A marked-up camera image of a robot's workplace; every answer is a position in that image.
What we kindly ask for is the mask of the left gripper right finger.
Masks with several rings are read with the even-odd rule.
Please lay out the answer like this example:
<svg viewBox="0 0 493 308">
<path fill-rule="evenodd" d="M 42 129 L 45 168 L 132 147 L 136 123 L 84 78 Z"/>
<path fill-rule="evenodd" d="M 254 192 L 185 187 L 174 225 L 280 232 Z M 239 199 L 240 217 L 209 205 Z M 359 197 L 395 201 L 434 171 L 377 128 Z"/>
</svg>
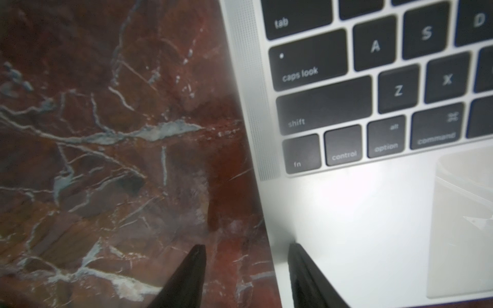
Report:
<svg viewBox="0 0 493 308">
<path fill-rule="evenodd" d="M 294 307 L 349 307 L 298 243 L 289 247 L 288 267 Z"/>
</svg>

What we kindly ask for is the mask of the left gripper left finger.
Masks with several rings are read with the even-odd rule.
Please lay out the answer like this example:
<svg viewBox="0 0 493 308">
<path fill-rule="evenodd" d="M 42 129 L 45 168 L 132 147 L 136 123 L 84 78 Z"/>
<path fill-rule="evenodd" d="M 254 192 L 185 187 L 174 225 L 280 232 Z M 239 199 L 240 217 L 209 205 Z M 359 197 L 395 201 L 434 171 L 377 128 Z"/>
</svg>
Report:
<svg viewBox="0 0 493 308">
<path fill-rule="evenodd" d="M 207 254 L 205 245 L 195 245 L 163 289 L 148 305 L 149 308 L 201 306 Z"/>
</svg>

